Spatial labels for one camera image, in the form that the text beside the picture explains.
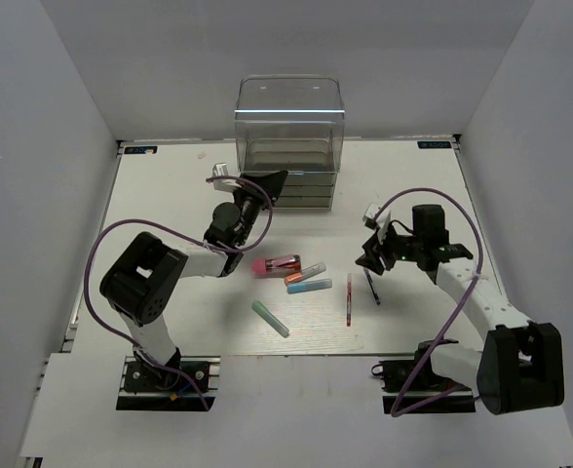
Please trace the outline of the clear drawer organizer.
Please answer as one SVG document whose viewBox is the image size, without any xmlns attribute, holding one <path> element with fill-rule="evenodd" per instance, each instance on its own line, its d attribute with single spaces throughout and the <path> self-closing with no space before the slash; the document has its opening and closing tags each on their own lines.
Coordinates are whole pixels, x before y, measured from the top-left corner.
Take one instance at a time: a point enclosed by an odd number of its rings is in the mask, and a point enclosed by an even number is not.
<svg viewBox="0 0 573 468">
<path fill-rule="evenodd" d="M 244 78 L 234 111 L 239 172 L 287 171 L 277 208 L 329 211 L 341 168 L 345 114 L 334 78 Z"/>
</svg>

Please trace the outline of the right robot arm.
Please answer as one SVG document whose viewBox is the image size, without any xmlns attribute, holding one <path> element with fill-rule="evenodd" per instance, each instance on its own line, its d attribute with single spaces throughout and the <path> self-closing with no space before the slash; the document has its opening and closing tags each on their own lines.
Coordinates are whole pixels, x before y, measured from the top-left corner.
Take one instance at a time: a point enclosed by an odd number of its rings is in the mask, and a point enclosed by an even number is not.
<svg viewBox="0 0 573 468">
<path fill-rule="evenodd" d="M 385 389 L 396 396 L 391 415 L 420 410 L 452 389 L 474 392 L 493 414 L 562 405 L 560 332 L 519 311 L 478 272 L 472 253 L 450 242 L 442 206 L 413 207 L 405 234 L 375 205 L 367 207 L 363 223 L 373 233 L 358 266 L 381 275 L 399 261 L 415 264 L 455 301 L 483 342 L 477 351 L 443 336 L 421 342 L 408 369 L 383 363 Z"/>
</svg>

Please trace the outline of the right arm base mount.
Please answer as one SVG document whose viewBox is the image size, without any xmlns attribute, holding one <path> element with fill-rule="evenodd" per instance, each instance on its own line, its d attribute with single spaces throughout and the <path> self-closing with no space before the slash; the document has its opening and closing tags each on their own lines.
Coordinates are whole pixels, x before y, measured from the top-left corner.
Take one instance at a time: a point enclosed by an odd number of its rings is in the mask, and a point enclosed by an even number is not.
<svg viewBox="0 0 573 468">
<path fill-rule="evenodd" d="M 422 341 L 411 356 L 400 356 L 379 361 L 371 368 L 371 376 L 382 382 L 382 402 L 385 414 L 391 414 L 391 409 L 399 395 L 404 382 L 411 375 L 419 360 L 430 347 L 432 341 Z M 473 391 L 448 377 L 435 375 L 431 363 L 427 362 L 419 371 L 408 391 L 402 398 L 398 410 L 404 410 L 421 401 L 448 391 L 458 389 L 428 405 L 414 409 L 410 414 L 461 414 L 475 413 L 477 397 Z"/>
</svg>

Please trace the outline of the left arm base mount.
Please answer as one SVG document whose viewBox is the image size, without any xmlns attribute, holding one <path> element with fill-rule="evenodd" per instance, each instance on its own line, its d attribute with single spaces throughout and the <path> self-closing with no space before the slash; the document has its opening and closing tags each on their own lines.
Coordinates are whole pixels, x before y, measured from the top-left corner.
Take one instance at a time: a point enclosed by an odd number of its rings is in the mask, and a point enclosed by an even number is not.
<svg viewBox="0 0 573 468">
<path fill-rule="evenodd" d="M 136 357 L 127 356 L 119 385 L 116 410 L 203 412 L 210 410 L 219 383 L 219 357 L 183 357 L 179 368 L 193 379 L 206 401 L 204 405 L 193 385 L 178 374 L 151 370 Z"/>
</svg>

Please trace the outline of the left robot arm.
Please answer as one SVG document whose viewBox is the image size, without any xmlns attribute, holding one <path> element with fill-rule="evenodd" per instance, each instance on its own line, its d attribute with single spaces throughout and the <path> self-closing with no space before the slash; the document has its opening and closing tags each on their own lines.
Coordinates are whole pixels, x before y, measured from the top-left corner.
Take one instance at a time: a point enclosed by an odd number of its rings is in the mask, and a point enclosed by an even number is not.
<svg viewBox="0 0 573 468">
<path fill-rule="evenodd" d="M 288 172 L 232 176 L 213 168 L 207 179 L 215 190 L 233 200 L 217 205 L 201 241 L 155 223 L 153 226 L 190 243 L 184 251 L 167 246 L 150 232 L 139 233 L 105 273 L 99 292 L 127 325 L 134 352 L 146 363 L 147 377 L 158 388 L 169 389 L 180 378 L 180 352 L 163 317 L 182 278 L 229 276 L 239 265 L 252 227 L 263 211 L 272 212 Z"/>
</svg>

